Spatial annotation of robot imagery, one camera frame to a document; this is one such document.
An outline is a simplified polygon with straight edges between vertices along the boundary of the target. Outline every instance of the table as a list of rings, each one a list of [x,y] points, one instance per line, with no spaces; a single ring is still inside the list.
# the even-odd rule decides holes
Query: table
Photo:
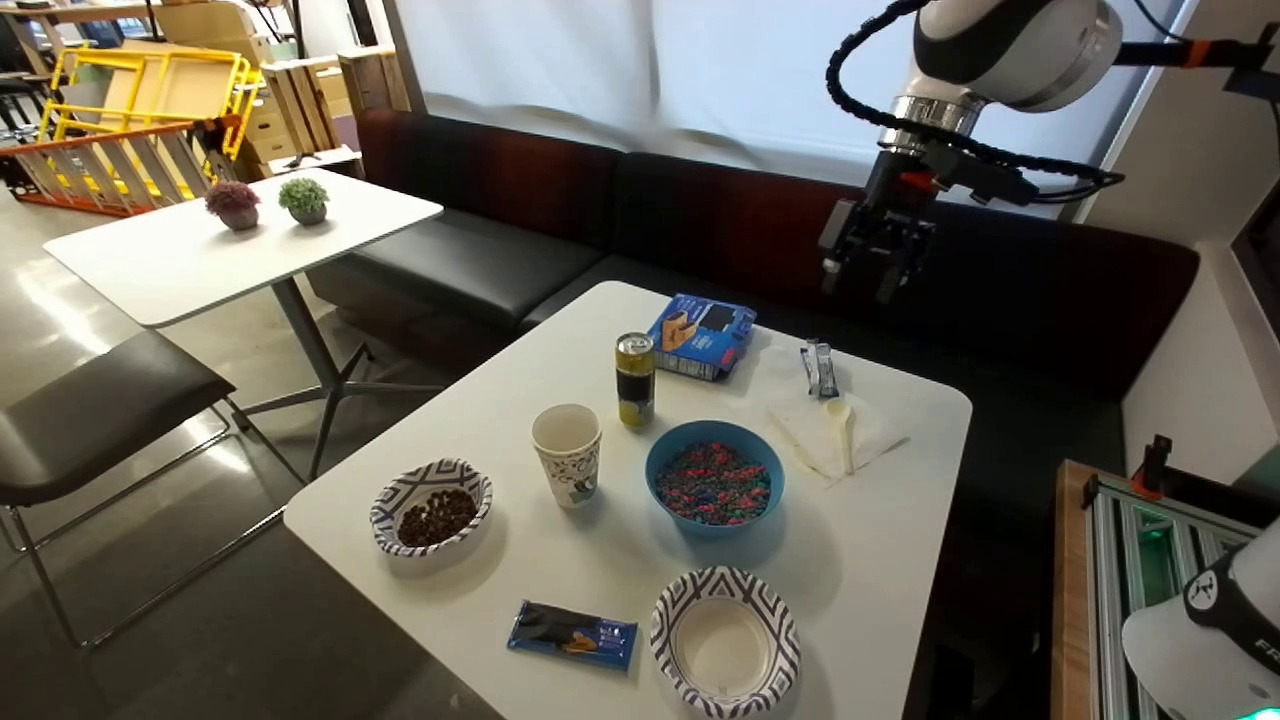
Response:
[[[800,342],[758,330],[727,383],[656,380],[660,419],[623,431],[614,411],[614,342],[649,330],[663,295],[597,283],[509,343],[472,377],[351,451],[290,499],[286,526],[361,589],[389,621],[450,663],[496,713],[519,715],[674,715],[667,683],[638,647],[632,672],[594,672],[509,651],[519,599],[642,621],[701,565],[740,565],[798,614],[804,672],[798,720],[899,715],[949,530],[974,404],[945,383],[836,351],[836,372],[907,431],[854,481],[820,481],[785,451],[759,415],[768,395],[804,391]],[[530,425],[536,410],[580,402],[603,419],[602,499],[559,514]],[[777,443],[790,474],[777,530],[747,545],[685,545],[649,499],[643,451],[660,430],[720,415]],[[373,545],[370,508],[409,470],[457,457],[492,476],[486,545],[433,578],[391,578]]]
[[[279,184],[290,184],[294,175],[314,175],[329,188],[329,226],[300,229],[275,206]],[[348,391],[416,389],[351,383],[351,367],[365,351],[356,351],[348,365],[331,362],[294,275],[361,243],[373,243],[404,226],[427,222],[440,213],[440,206],[324,170],[294,175],[253,184],[261,195],[261,229],[244,238],[229,232],[214,213],[203,213],[203,202],[189,202],[47,240],[43,251],[66,261],[82,281],[90,281],[97,294],[105,294],[115,308],[123,308],[134,322],[149,330],[166,330],[203,308],[229,303],[244,294],[272,287],[300,349],[307,351],[320,389],[294,391],[248,411],[324,402],[320,441],[314,449],[317,476],[329,425]]]

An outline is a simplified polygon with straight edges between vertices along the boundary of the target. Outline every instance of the decorative plate pattern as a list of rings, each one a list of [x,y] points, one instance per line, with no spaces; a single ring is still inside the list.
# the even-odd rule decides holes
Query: decorative plate pattern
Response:
[[[476,516],[461,534],[445,537],[440,545],[404,545],[396,530],[400,530],[400,516],[412,508],[412,499],[427,499],[433,494],[457,494],[457,489],[472,496]],[[373,541],[389,553],[389,560],[433,560],[450,549],[469,545],[486,530],[490,508],[492,508],[490,476],[479,476],[465,462],[437,462],[404,474],[391,489],[384,489],[370,522],[373,522]]]
[[[759,627],[768,633],[768,672],[743,698],[713,698],[687,680],[681,669],[681,621],[691,618],[695,603],[740,603],[758,614]],[[674,680],[681,704],[710,720],[747,720],[781,707],[800,680],[800,635],[794,609],[764,589],[764,582],[736,572],[736,567],[695,567],[685,572],[654,609],[649,647],[656,669]]]

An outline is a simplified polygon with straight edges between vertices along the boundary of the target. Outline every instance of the box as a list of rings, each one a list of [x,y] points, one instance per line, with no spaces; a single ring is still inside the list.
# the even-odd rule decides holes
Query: box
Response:
[[[743,303],[678,294],[649,330],[656,365],[695,380],[725,380],[747,351],[758,314]]]

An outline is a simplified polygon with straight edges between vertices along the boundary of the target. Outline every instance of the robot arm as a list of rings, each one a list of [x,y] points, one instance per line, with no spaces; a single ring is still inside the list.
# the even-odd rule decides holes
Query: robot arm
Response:
[[[917,74],[894,118],[842,93],[843,58],[917,14]],[[842,109],[884,123],[881,156],[861,206],[836,206],[820,251],[833,294],[843,265],[881,261],[877,299],[890,299],[925,265],[937,229],[925,222],[937,193],[969,184],[981,202],[1039,202],[1007,152],[974,162],[964,146],[985,103],[1053,114],[1084,98],[1119,54],[1119,20],[1099,0],[895,0],[864,38],[854,38],[830,67]]]

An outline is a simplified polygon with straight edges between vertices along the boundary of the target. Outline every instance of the window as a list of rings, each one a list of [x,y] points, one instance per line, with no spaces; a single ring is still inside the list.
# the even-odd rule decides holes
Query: window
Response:
[[[1147,0],[1159,20],[1180,5]],[[530,109],[547,109],[547,123],[531,132],[597,128],[632,148],[861,184],[881,128],[830,99],[824,67],[881,10],[884,0],[404,0],[400,17],[433,114],[531,128]],[[1136,5],[1112,10],[1123,41],[1156,38]],[[849,93],[894,109],[913,67],[907,50],[907,20],[881,32],[849,61]],[[976,138],[1099,162],[1136,87],[1136,67],[1112,67],[1063,114],[989,109]]]

